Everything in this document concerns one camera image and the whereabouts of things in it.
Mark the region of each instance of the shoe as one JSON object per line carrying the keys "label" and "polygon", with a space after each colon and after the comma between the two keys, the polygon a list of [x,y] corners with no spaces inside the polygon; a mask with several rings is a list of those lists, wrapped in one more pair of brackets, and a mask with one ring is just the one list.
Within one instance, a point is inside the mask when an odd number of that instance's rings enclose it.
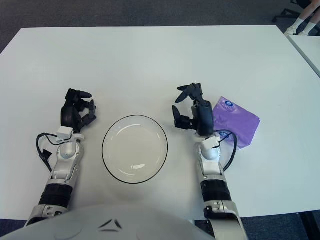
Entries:
{"label": "shoe", "polygon": [[296,35],[296,33],[297,33],[297,29],[291,26],[285,31],[284,35],[288,37],[288,36]]}
{"label": "shoe", "polygon": [[309,36],[308,32],[302,31],[298,34],[298,36]]}

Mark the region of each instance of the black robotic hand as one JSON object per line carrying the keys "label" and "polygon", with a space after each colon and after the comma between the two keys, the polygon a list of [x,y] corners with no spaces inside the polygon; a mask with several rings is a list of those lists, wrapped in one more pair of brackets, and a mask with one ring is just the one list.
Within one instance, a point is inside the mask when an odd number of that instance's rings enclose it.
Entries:
{"label": "black robotic hand", "polygon": [[192,115],[193,119],[188,116],[180,115],[177,107],[172,106],[174,125],[180,129],[196,130],[201,137],[210,137],[214,134],[214,117],[212,105],[209,101],[203,99],[202,88],[200,83],[180,86],[177,88],[182,91],[175,103],[180,103],[188,96],[193,100]]}
{"label": "black robotic hand", "polygon": [[[92,123],[95,119],[96,106],[94,100],[90,102],[83,99],[89,99],[92,95],[85,91],[69,89],[65,96],[65,104],[61,109],[61,126],[73,128],[75,134],[80,133],[81,129]],[[80,112],[85,108],[89,113],[81,118]]]}

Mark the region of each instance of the chair leg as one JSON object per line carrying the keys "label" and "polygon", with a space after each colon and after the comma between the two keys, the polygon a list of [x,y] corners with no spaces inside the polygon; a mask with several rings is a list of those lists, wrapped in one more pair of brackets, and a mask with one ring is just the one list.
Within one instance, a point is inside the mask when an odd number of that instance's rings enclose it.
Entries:
{"label": "chair leg", "polygon": [[273,23],[276,23],[278,19],[297,19],[299,17],[299,15],[279,15],[279,16],[275,16],[272,19]]}
{"label": "chair leg", "polygon": [[275,16],[272,19],[273,23],[276,23],[278,19],[297,19],[300,16],[299,12],[292,11],[290,9],[285,8],[281,15]]}
{"label": "chair leg", "polygon": [[292,11],[292,10],[290,10],[290,9],[285,9],[285,11],[286,11],[287,13],[292,14],[292,15],[299,15],[299,16],[300,16],[300,14],[301,14],[301,12]]}

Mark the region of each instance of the person's leg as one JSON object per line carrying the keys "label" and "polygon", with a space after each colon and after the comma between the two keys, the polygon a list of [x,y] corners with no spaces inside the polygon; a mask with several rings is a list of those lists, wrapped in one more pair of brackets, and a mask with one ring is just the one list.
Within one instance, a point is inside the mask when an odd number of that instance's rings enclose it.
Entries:
{"label": "person's leg", "polygon": [[307,6],[303,12],[300,14],[299,18],[295,21],[295,23],[289,27],[284,35],[295,35],[297,32],[298,27],[308,18],[311,16],[311,14],[314,13],[314,11],[320,7],[320,0],[312,0],[312,2]]}
{"label": "person's leg", "polygon": [[302,19],[302,20],[306,20],[308,17],[311,16],[311,14],[314,13],[315,10],[317,10],[318,7],[320,7],[320,0],[311,1],[309,6],[307,6],[303,10],[303,12],[300,14],[299,18]]}
{"label": "person's leg", "polygon": [[299,33],[299,36],[308,36],[310,31],[320,22],[320,9],[316,11],[305,29]]}

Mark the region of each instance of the white sock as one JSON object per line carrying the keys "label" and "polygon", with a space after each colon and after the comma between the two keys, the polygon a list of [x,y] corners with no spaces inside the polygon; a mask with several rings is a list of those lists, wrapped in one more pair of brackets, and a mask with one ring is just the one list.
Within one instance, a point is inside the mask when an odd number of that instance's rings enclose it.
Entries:
{"label": "white sock", "polygon": [[309,34],[310,31],[316,26],[317,24],[313,23],[313,22],[309,22],[308,25],[305,27],[305,29],[303,30],[305,33]]}
{"label": "white sock", "polygon": [[305,20],[298,18],[295,23],[291,26],[294,29],[297,29]]}

